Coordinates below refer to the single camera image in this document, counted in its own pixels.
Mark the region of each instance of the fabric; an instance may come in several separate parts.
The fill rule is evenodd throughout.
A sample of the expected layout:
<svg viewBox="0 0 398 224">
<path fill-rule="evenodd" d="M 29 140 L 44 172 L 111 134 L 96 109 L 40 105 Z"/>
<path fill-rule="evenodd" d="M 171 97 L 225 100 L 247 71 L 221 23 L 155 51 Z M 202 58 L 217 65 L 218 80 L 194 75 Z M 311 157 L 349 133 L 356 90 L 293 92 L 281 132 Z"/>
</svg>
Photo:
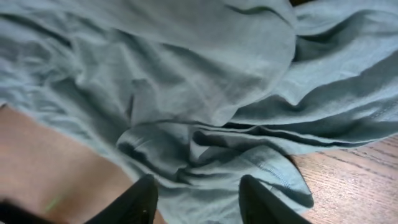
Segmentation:
<svg viewBox="0 0 398 224">
<path fill-rule="evenodd" d="M 240 178 L 296 212 L 285 155 L 398 130 L 398 2 L 2 0 L 0 104 L 154 174 L 169 223 L 241 223 Z"/>
</svg>

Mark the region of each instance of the clothing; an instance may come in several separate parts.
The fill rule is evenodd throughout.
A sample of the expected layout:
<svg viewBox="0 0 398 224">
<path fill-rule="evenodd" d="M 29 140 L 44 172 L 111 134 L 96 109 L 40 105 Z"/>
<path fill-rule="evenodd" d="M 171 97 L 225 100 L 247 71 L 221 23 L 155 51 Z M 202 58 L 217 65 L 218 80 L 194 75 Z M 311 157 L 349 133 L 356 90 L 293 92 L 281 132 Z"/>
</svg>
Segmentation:
<svg viewBox="0 0 398 224">
<path fill-rule="evenodd" d="M 398 2 L 3 0 L 0 104 L 154 174 L 169 223 L 241 223 L 238 184 L 313 205 L 285 155 L 398 131 Z"/>
</svg>

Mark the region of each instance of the wooden floor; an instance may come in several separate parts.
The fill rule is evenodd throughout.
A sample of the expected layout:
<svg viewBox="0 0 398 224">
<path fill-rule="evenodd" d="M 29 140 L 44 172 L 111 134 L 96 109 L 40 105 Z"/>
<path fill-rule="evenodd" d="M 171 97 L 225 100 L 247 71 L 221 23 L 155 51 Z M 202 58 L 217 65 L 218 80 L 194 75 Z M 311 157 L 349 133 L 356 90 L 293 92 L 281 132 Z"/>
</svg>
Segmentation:
<svg viewBox="0 0 398 224">
<path fill-rule="evenodd" d="M 311 222 L 398 223 L 398 138 L 293 161 L 314 194 L 315 207 L 304 215 Z M 87 147 L 0 110 L 0 197 L 58 223 L 83 223 L 131 184 Z M 156 220 L 163 223 L 159 214 Z"/>
</svg>

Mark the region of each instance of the wooden table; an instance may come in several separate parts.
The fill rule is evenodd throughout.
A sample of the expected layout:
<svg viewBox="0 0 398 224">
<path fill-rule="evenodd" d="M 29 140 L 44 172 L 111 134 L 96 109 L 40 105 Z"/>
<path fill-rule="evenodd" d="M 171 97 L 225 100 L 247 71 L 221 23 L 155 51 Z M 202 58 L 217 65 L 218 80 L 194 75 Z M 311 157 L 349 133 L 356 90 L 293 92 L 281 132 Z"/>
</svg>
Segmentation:
<svg viewBox="0 0 398 224">
<path fill-rule="evenodd" d="M 314 194 L 311 222 L 398 223 L 398 138 L 293 161 Z M 132 184 L 87 147 L 9 108 L 0 110 L 0 170 L 0 197 L 60 223 L 83 223 Z"/>
</svg>

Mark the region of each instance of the crumpled cloth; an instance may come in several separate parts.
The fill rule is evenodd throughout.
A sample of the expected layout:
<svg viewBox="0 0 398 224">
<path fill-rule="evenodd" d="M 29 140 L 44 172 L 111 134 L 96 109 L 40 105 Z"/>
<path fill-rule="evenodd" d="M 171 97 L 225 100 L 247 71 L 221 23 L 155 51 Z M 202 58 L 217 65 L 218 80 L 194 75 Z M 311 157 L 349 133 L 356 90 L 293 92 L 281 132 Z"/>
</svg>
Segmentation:
<svg viewBox="0 0 398 224">
<path fill-rule="evenodd" d="M 0 104 L 154 174 L 169 223 L 241 223 L 238 184 L 313 205 L 284 156 L 398 131 L 398 1 L 2 0 Z"/>
</svg>

